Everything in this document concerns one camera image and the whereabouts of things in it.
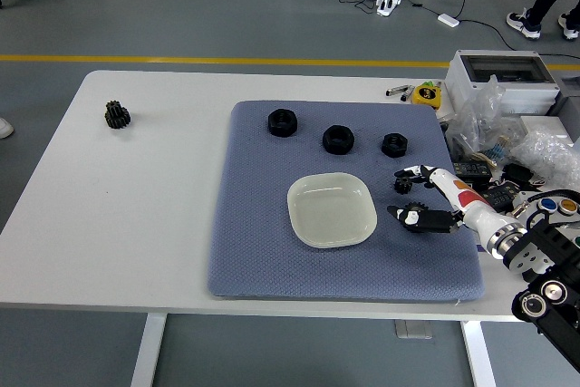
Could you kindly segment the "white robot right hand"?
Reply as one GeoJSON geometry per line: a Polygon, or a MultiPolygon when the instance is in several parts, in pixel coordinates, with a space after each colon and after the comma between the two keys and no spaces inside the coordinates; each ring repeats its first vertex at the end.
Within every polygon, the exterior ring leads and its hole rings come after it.
{"type": "Polygon", "coordinates": [[[487,252],[500,251],[504,242],[515,242],[527,230],[516,218],[498,213],[479,193],[446,169],[418,165],[397,171],[395,190],[408,193],[414,183],[435,188],[451,205],[451,211],[410,203],[404,208],[389,206],[389,213],[407,230],[416,233],[452,233],[465,226],[478,234],[487,252]]]}

